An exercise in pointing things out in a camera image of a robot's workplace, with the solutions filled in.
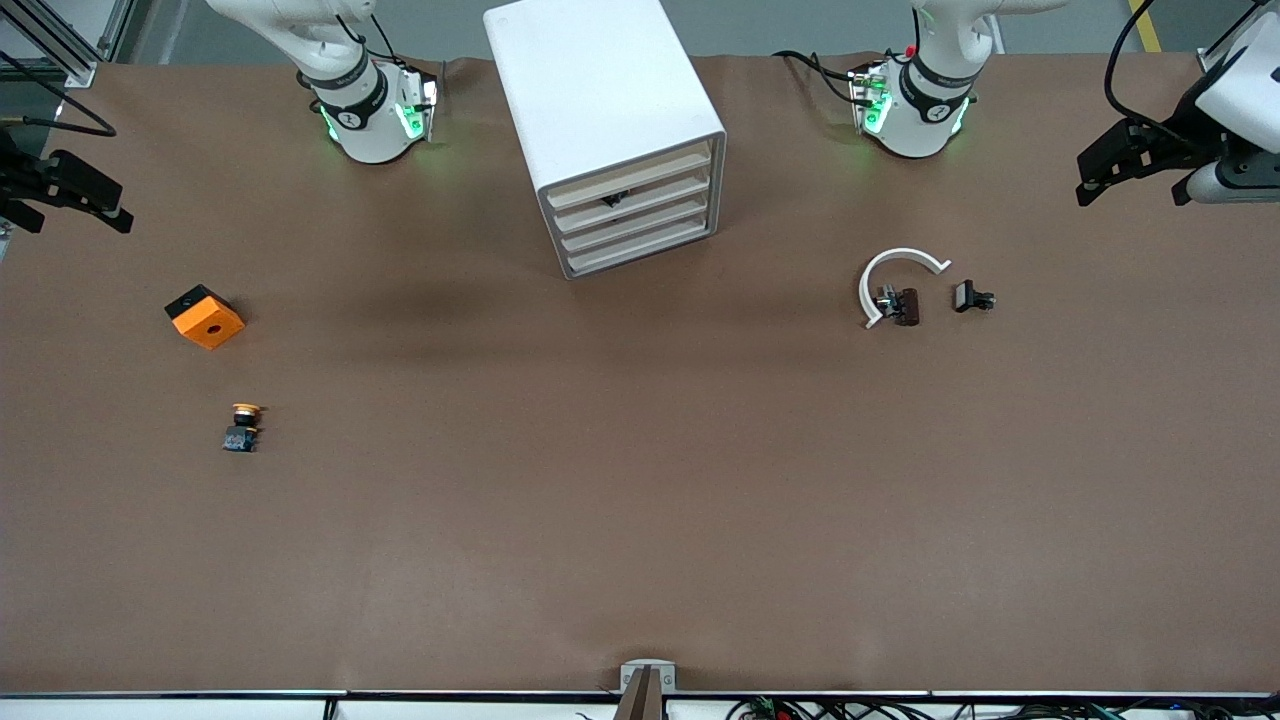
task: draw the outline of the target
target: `orange block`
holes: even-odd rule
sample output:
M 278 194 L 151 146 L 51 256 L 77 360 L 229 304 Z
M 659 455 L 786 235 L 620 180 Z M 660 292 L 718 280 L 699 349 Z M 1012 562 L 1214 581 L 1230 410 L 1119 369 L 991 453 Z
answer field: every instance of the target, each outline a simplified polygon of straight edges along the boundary
M 244 329 L 244 320 L 227 301 L 202 284 L 166 305 L 165 313 L 183 337 L 206 350 L 218 347 Z

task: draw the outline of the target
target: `gray floor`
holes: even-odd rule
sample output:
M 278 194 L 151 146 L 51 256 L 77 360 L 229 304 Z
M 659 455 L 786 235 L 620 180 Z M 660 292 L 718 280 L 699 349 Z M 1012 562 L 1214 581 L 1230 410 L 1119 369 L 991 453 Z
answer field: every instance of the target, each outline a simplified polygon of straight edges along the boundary
M 396 50 L 429 60 L 489 58 L 481 15 L 506 0 L 383 0 L 378 17 Z M 796 49 L 823 55 L 902 47 L 911 42 L 905 0 L 664 0 L 692 55 L 768 55 Z M 1064 9 L 1001 20 L 1010 53 L 1105 53 L 1129 15 L 1125 0 L 1074 0 Z M 364 28 L 372 35 L 372 28 Z M 140 63 L 283 63 L 248 29 L 204 0 L 154 0 Z

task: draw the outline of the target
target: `yellow stripe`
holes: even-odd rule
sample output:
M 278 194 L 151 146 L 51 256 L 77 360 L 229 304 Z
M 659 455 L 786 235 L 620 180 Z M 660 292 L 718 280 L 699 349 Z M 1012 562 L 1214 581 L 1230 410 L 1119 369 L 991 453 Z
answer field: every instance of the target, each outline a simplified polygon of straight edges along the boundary
M 1129 9 L 1134 13 L 1142 0 L 1129 0 Z M 1147 53 L 1160 53 L 1160 38 L 1156 37 L 1156 26 L 1151 24 L 1151 13 L 1143 13 L 1138 18 L 1138 37 L 1142 40 L 1142 49 Z

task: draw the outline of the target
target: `black clamp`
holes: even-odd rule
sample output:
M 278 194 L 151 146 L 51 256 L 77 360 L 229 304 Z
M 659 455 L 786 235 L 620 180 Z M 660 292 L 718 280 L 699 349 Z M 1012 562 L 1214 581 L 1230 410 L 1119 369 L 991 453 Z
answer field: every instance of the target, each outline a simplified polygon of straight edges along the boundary
M 876 296 L 876 306 L 886 318 L 893 318 L 900 325 L 920 324 L 920 299 L 914 287 L 904 287 L 902 292 L 897 292 L 893 286 L 886 284 Z
M 232 427 L 227 428 L 223 436 L 223 450 L 232 452 L 253 452 L 257 442 L 257 421 L 262 416 L 262 409 L 247 402 L 237 402 L 232 406 Z
M 973 287 L 973 281 L 965 281 L 956 286 L 956 313 L 964 313 L 970 307 L 991 310 L 996 306 L 996 293 L 978 292 Z

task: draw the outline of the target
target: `white curved handle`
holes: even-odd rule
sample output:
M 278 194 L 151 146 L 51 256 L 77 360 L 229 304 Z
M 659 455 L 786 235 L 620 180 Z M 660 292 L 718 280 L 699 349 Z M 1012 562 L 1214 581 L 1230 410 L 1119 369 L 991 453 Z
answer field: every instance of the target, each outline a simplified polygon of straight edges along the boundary
M 915 250 L 914 247 L 895 247 L 872 258 L 872 261 L 867 263 L 867 269 L 863 270 L 863 278 L 858 281 L 858 300 L 863 304 L 863 313 L 867 313 L 867 329 L 870 329 L 884 316 L 876 305 L 876 299 L 872 297 L 870 279 L 876 265 L 886 260 L 915 260 L 932 270 L 934 275 L 941 274 L 942 270 L 951 266 L 951 260 L 940 263 L 933 255 L 923 250 Z

